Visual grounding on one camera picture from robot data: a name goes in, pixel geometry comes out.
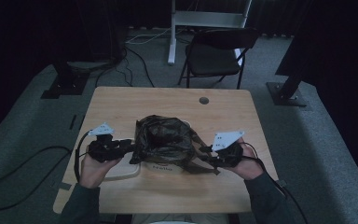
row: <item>desk leg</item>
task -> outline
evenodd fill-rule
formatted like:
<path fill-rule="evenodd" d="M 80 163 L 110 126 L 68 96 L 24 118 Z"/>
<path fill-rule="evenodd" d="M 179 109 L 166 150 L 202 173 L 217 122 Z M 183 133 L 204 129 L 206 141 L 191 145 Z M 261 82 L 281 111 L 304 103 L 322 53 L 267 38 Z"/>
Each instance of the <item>desk leg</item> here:
<path fill-rule="evenodd" d="M 172 0 L 172 15 L 171 15 L 171 43 L 170 43 L 170 52 L 168 55 L 168 64 L 173 65 L 175 63 L 175 52 L 176 52 L 176 21 L 175 21 L 175 0 Z"/>

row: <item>stand base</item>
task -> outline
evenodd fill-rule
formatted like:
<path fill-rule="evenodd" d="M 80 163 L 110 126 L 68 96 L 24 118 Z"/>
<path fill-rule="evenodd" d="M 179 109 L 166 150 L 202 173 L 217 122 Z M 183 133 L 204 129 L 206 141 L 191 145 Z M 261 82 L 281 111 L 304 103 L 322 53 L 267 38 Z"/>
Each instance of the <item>stand base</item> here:
<path fill-rule="evenodd" d="M 60 95 L 81 95 L 87 84 L 90 73 L 75 74 L 76 78 L 72 86 L 60 86 L 59 77 L 56 77 L 48 91 L 44 91 L 41 99 L 58 99 Z"/>
<path fill-rule="evenodd" d="M 282 86 L 283 83 L 267 82 L 269 93 L 271 94 L 272 100 L 274 101 L 275 105 L 290 105 L 300 107 L 307 106 L 299 90 L 296 90 L 295 94 L 293 94 L 293 96 L 289 99 L 281 98 L 279 92 L 281 91 Z"/>

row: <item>standing desk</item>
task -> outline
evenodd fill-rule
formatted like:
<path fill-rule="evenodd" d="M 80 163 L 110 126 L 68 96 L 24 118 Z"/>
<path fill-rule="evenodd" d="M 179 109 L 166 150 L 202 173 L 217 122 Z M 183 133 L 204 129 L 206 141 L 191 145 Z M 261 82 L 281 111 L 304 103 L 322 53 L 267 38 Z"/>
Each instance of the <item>standing desk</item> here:
<path fill-rule="evenodd" d="M 209 103 L 200 103 L 206 97 Z M 115 129 L 114 139 L 133 138 L 136 120 L 149 115 L 187 121 L 207 144 L 216 132 L 245 130 L 245 142 L 252 144 L 268 173 L 277 179 L 272 158 L 260 125 L 251 93 L 244 90 L 203 90 L 175 88 L 99 87 L 95 90 L 76 146 L 84 133 L 107 122 Z M 86 137 L 82 154 L 95 136 Z M 53 209 L 60 213 L 76 183 L 72 154 Z M 113 169 L 133 166 L 121 161 Z M 221 173 L 191 175 L 155 172 L 141 162 L 140 172 L 129 178 L 101 184 L 100 212 L 136 213 L 240 213 L 251 211 L 243 180 L 219 168 Z"/>
<path fill-rule="evenodd" d="M 203 11 L 176 11 L 175 1 L 176 0 L 172 0 L 171 42 L 170 52 L 168 56 L 168 64 L 175 63 L 176 25 L 242 28 L 245 26 L 246 19 L 248 18 L 249 8 L 252 3 L 252 0 L 244 0 L 245 8 L 243 13 L 240 14 Z"/>

